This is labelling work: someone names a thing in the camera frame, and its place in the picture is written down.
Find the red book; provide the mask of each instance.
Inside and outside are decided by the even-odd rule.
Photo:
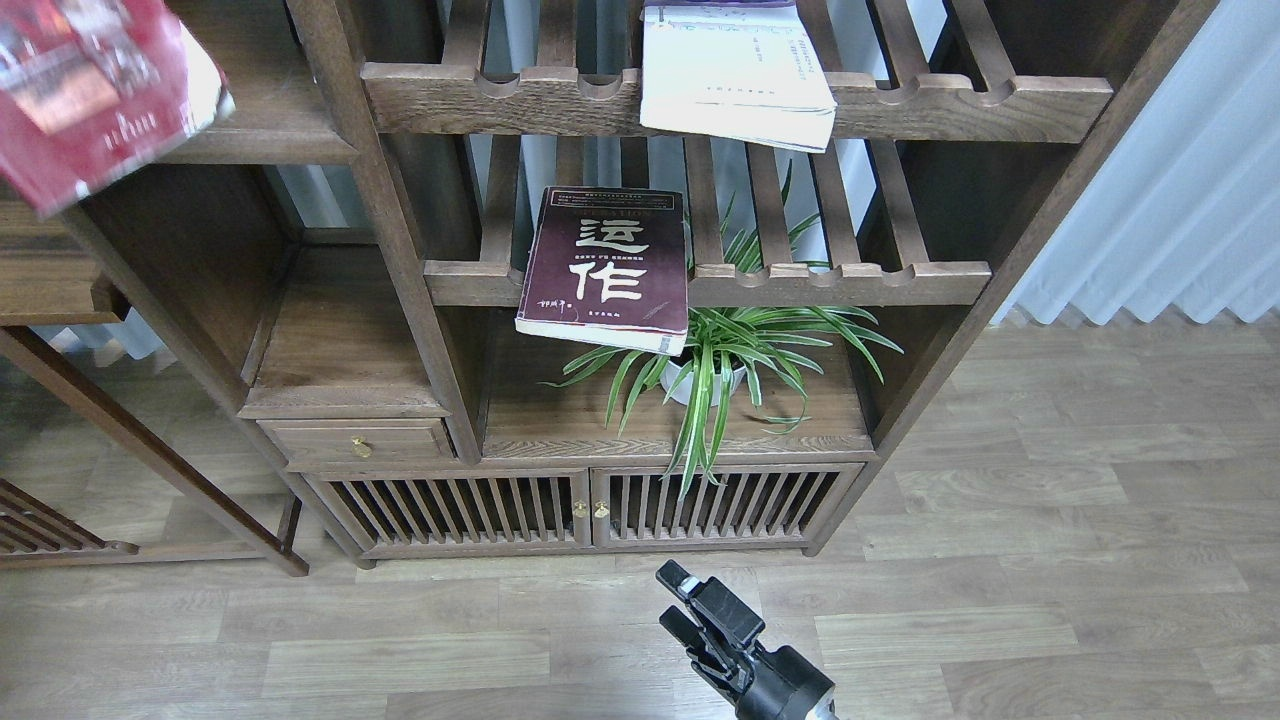
[[[230,111],[160,0],[0,0],[0,172],[51,215]]]
[[[680,355],[689,333],[678,192],[548,187],[516,329]]]

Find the laminate floor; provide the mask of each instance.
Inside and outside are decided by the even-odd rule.
[[[264,520],[178,366],[77,359]],[[9,368],[0,474],[104,537],[218,529]],[[1280,323],[982,336],[817,559],[682,555],[846,719],[1280,719]],[[657,625],[667,555],[0,573],[0,716],[728,719]]]

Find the book cover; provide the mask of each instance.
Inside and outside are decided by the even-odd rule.
[[[516,329],[680,355],[689,332],[678,192],[548,187]]]
[[[794,1],[646,0],[640,124],[822,152],[836,101]]]
[[[0,172],[49,217],[230,111],[160,0],[0,0]]]

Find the spider plant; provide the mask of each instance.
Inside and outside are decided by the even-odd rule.
[[[787,167],[782,186],[783,204],[790,193],[791,168]],[[728,213],[721,222],[721,236],[728,233]],[[819,222],[813,214],[788,228],[787,234],[792,250],[801,233]],[[754,273],[763,269],[759,229],[740,229],[727,238],[724,259],[740,272]],[[823,261],[809,261],[810,266],[829,266]],[[902,348],[891,340],[867,327],[877,324],[876,318],[861,307],[690,307],[689,336],[685,342],[687,361],[667,389],[663,402],[668,402],[677,386],[686,378],[692,378],[692,387],[684,420],[676,434],[671,461],[664,478],[680,470],[680,497],[689,492],[694,474],[700,470],[712,483],[718,484],[714,475],[716,460],[724,439],[731,411],[731,392],[733,369],[745,368],[746,387],[751,405],[760,410],[764,396],[760,389],[760,375],[772,374],[794,389],[804,401],[801,413],[796,416],[764,416],[771,433],[788,433],[806,419],[805,409],[809,393],[805,389],[805,377],[801,370],[822,374],[822,365],[804,355],[805,347],[829,347],[836,342],[847,342],[867,360],[876,377],[883,382],[879,365],[870,354],[868,343],[879,345],[901,352]],[[605,368],[614,357],[621,361],[613,373],[608,402],[604,409],[604,427],[609,427],[614,413],[620,413],[618,434],[627,427],[627,419],[635,409],[640,395],[658,386],[663,368],[671,357],[640,350],[600,346],[570,360],[563,374],[567,379],[559,383],[544,383],[552,387],[567,387],[580,383]],[[713,406],[716,388],[719,388],[719,404]]]

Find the brass knob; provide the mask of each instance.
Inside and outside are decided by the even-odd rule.
[[[374,448],[365,445],[365,438],[353,437],[351,438],[351,454],[356,457],[370,457],[374,454]]]

